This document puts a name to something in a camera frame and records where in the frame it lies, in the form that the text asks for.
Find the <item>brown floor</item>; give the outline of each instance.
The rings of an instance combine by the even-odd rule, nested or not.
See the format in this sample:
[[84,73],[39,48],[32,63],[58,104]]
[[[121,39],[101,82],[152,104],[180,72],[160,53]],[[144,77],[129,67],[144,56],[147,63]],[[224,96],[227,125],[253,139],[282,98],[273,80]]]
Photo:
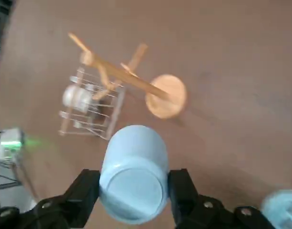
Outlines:
[[[0,128],[21,126],[43,142],[26,158],[40,198],[61,194],[83,168],[100,169],[107,144],[58,136],[80,54],[68,31],[115,64],[145,42],[137,74],[184,81],[189,102],[177,119],[155,118],[131,88],[117,129],[158,131],[170,167],[188,168],[200,193],[232,208],[292,188],[292,0],[18,1],[0,62]],[[87,228],[120,225],[98,203]],[[172,227],[168,207],[136,228]]]

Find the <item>light blue cup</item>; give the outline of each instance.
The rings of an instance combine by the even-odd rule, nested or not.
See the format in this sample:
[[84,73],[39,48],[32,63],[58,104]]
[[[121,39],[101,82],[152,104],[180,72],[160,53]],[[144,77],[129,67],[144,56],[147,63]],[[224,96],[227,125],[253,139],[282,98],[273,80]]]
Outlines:
[[292,229],[292,190],[268,196],[263,202],[262,213],[276,229]]
[[127,126],[108,144],[100,177],[101,202],[118,221],[147,222],[167,203],[168,171],[162,138],[148,127]]

